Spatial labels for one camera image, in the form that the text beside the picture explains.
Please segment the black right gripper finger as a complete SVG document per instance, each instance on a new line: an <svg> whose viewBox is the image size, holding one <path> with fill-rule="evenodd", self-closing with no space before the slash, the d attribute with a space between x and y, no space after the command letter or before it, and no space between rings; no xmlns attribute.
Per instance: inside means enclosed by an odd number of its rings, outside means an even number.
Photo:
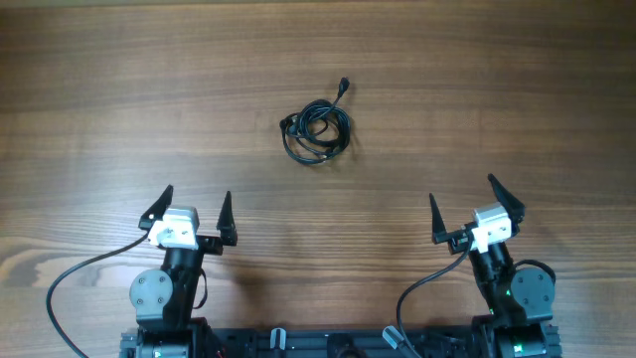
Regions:
<svg viewBox="0 0 636 358"><path fill-rule="evenodd" d="M429 194L431 209L431 231L432 241L435 244L451 243L460 244L461 241L467 242L468 236L464 230L447 232L440 210L432 193Z"/></svg>
<svg viewBox="0 0 636 358"><path fill-rule="evenodd" d="M514 224L523 222L526 214L526 206L495 177L494 174L488 174L488 180L491 183L493 192L497 200L502 204Z"/></svg>

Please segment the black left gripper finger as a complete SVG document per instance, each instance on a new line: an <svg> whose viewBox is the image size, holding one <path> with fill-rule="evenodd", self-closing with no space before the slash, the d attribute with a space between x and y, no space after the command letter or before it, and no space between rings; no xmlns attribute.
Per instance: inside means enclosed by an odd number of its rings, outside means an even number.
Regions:
<svg viewBox="0 0 636 358"><path fill-rule="evenodd" d="M238 243L238 231L232 203L232 193L228 191L217 222L217 230L224 246L235 246Z"/></svg>
<svg viewBox="0 0 636 358"><path fill-rule="evenodd" d="M163 215L172 203L173 193L174 187L168 185L160 197L140 217L138 223L140 230L150 230L156 221L163 218Z"/></svg>

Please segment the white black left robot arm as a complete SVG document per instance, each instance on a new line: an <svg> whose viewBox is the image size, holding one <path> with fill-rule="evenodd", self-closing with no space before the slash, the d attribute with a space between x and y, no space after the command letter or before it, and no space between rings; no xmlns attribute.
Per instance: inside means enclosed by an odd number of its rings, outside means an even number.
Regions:
<svg viewBox="0 0 636 358"><path fill-rule="evenodd" d="M227 193L218 218L216 236L198 233L198 211L172 203L174 187L140 217L138 227L152 246L165 252L158 269L140 273L129 298L138 328L121 336L120 358L225 357L224 344L205 318L194 318L208 296L195 301L200 279L206 279L204 256L220 256L238 243L232 194Z"/></svg>

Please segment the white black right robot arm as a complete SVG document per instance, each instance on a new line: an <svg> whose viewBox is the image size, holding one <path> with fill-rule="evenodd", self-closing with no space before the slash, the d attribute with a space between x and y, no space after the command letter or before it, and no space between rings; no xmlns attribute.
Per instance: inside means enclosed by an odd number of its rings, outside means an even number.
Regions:
<svg viewBox="0 0 636 358"><path fill-rule="evenodd" d="M473 221L446 229L438 205L429 197L432 240L470 260L476 284L489 308L462 331L457 344L467 357L560 357L557 328L551 325L557 276L536 260L514 261L506 242L520 232L526 206L492 174L496 202L473 211Z"/></svg>

